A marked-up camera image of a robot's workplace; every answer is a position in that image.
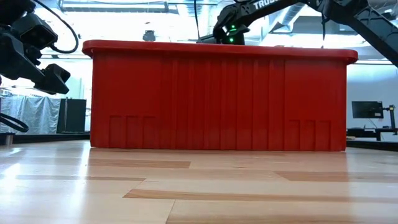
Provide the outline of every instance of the desk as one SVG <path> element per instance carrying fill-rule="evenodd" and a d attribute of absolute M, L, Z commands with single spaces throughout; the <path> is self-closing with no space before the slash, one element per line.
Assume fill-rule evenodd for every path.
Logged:
<path fill-rule="evenodd" d="M 381 141 L 381 133 L 395 133 L 397 128 L 348 128 L 346 135 L 356 138 L 376 138 Z"/>

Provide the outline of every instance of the black cable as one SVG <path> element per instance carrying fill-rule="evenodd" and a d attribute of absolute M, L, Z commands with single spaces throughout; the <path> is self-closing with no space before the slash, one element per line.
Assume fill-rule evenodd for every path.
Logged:
<path fill-rule="evenodd" d="M 368 120 L 373 124 L 373 126 L 374 126 L 375 128 L 377 128 L 377 125 L 372 121 L 372 119 L 368 118 Z"/>
<path fill-rule="evenodd" d="M 200 39 L 199 22 L 198 22 L 198 11 L 197 11 L 197 0 L 193 0 L 193 8 L 195 9 L 195 20 L 197 22 L 198 39 Z"/>
<path fill-rule="evenodd" d="M 70 29 L 70 31 L 73 34 L 73 37 L 75 38 L 76 44 L 72 50 L 60 50 L 53 44 L 50 46 L 50 48 L 53 51 L 61 53 L 61 54 L 72 54 L 72 53 L 76 52 L 77 48 L 79 48 L 79 38 L 78 38 L 76 32 L 73 30 L 73 28 L 66 21 L 64 21 L 57 13 L 55 13 L 52 9 L 50 9 L 48 6 L 46 6 L 44 3 L 40 2 L 39 0 L 33 0 L 33 1 L 36 2 L 37 4 L 41 5 L 46 10 L 48 10 L 48 12 L 51 12 L 53 15 L 55 15 L 56 18 L 58 18 L 62 23 L 64 23 Z"/>
<path fill-rule="evenodd" d="M 329 19 L 327 19 L 325 17 L 325 15 L 323 15 L 322 13 L 322 46 L 321 49 L 323 48 L 323 45 L 325 43 L 325 37 L 326 37 L 326 23 L 329 21 Z"/>
<path fill-rule="evenodd" d="M 6 126 L 9 126 L 10 128 L 20 131 L 22 133 L 26 133 L 29 131 L 29 127 L 25 123 L 16 118 L 13 118 L 12 116 L 8 116 L 3 113 L 0 113 L 0 123 L 3 123 Z"/>

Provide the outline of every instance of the plastic bin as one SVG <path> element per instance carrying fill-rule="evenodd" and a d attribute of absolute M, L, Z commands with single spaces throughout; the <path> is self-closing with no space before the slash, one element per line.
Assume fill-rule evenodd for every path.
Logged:
<path fill-rule="evenodd" d="M 91 145 L 344 151 L 354 50 L 91 40 Z"/>

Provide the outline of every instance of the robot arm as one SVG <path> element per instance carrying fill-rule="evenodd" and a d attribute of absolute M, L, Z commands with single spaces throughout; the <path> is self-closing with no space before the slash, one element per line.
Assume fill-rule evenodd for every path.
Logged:
<path fill-rule="evenodd" d="M 26 78 L 49 94 L 69 92 L 70 73 L 56 64 L 38 69 L 40 51 L 58 40 L 51 27 L 34 14 L 31 0 L 0 0 L 0 75 Z"/>
<path fill-rule="evenodd" d="M 213 35 L 198 43 L 244 45 L 252 22 L 302 2 L 330 20 L 350 26 L 398 67 L 398 28 L 369 6 L 367 0 L 249 0 L 226 6 L 217 17 Z"/>

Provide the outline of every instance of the ceiling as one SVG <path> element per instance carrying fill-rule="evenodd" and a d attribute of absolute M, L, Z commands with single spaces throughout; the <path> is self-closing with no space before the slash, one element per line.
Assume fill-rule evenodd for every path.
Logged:
<path fill-rule="evenodd" d="M 158 41 L 195 42 L 197 28 L 193 0 L 42 0 L 55 9 L 81 34 L 82 40 L 117 39 L 142 40 L 145 30 L 155 31 Z M 212 32 L 216 17 L 233 0 L 197 0 L 197 13 L 200 35 Z M 398 14 L 397 0 L 369 0 L 370 5 L 380 13 Z M 311 47 L 304 43 L 322 42 L 321 15 L 309 7 L 303 7 L 288 26 L 269 31 L 275 27 L 289 9 L 278 12 L 254 22 L 250 33 L 245 35 L 248 45 L 285 45 Z M 59 48 L 73 47 L 70 31 L 45 9 L 38 8 L 37 14 L 51 24 L 60 36 Z M 326 36 L 330 36 L 331 48 L 352 48 L 360 52 L 362 59 L 382 59 L 352 29 L 334 22 L 326 25 Z M 44 54 L 53 54 L 45 50 Z"/>

